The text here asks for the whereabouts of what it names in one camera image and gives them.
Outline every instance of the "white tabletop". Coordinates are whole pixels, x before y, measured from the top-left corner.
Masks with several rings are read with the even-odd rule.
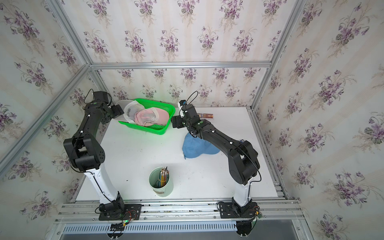
[[[267,164],[257,141],[247,109],[196,108],[198,113],[213,113],[209,120],[218,130],[237,140],[248,140],[259,153],[261,182],[251,187],[251,197],[277,197]],[[233,197],[236,183],[228,170],[228,158],[224,153],[202,154],[184,159],[182,145],[188,133],[185,128],[168,127],[163,135],[131,129],[112,119],[101,147],[105,151],[105,168],[111,182],[124,200],[130,199],[209,199]],[[168,166],[174,189],[165,197],[157,196],[148,183],[151,171]],[[99,200],[88,178],[85,179],[76,198]]]

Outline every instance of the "wall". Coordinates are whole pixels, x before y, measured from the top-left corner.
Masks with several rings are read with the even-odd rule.
[[[382,239],[383,1],[307,2],[257,109],[315,239]]]
[[[45,1],[0,1],[0,157],[81,67]],[[83,118],[89,79],[76,87],[0,180],[0,239],[44,239],[83,174],[63,151]]]
[[[90,88],[84,79],[0,181],[1,239],[45,239],[61,204],[75,200],[84,175],[70,168],[63,141],[78,129]]]
[[[249,106],[265,71],[265,68],[188,68],[99,73],[115,101],[147,98],[177,104],[198,91],[193,101],[195,106]]]
[[[45,1],[0,2],[0,158],[79,69]]]
[[[268,61],[294,0],[62,3],[94,62]],[[250,105],[266,69],[103,70],[110,92],[196,106]]]
[[[269,60],[293,0],[63,0],[94,62]]]

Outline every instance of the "green basket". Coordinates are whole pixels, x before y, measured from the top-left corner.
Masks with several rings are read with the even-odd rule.
[[[170,123],[170,119],[175,114],[175,111],[176,111],[175,107],[172,106],[171,104],[168,104],[168,103],[160,103],[160,102],[156,102],[156,101],[152,101],[152,100],[148,100],[148,99],[143,99],[143,98],[136,98],[134,100],[136,100],[138,103],[143,105],[145,108],[155,107],[155,108],[161,108],[161,109],[166,110],[169,113],[169,120],[167,122],[167,125],[162,126],[162,125],[153,124],[152,126],[149,126],[149,127],[143,127],[143,126],[128,123],[128,122],[119,121],[119,123],[126,125],[127,127],[138,129],[138,130],[145,131],[145,132],[151,132],[151,133],[159,134],[159,135],[164,134],[167,130],[169,123]]]

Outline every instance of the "black robot arm segment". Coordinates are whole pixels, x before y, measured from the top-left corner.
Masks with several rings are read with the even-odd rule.
[[[193,137],[207,140],[228,157],[229,172],[239,184],[246,185],[251,177],[256,176],[260,168],[258,153],[248,141],[238,141],[220,132],[208,120],[201,120],[192,104],[180,101],[184,117],[174,116],[173,127],[186,127]]]
[[[72,138],[64,140],[64,148],[71,165],[80,172],[88,169],[99,169],[105,160],[105,153],[95,139],[100,123],[106,124],[112,118],[123,114],[119,105],[109,105],[108,93],[97,91],[93,93],[93,101],[84,107],[84,118],[79,129]]]

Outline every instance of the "light green cup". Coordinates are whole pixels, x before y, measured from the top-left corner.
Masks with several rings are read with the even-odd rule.
[[[162,167],[155,168],[151,174],[149,175],[149,185],[153,189],[153,191],[159,195],[160,197],[166,197],[168,196],[172,190],[173,190],[173,182],[170,173],[168,174],[169,180],[166,183],[166,185],[162,188],[155,188],[155,184],[157,180],[159,179],[160,171]]]

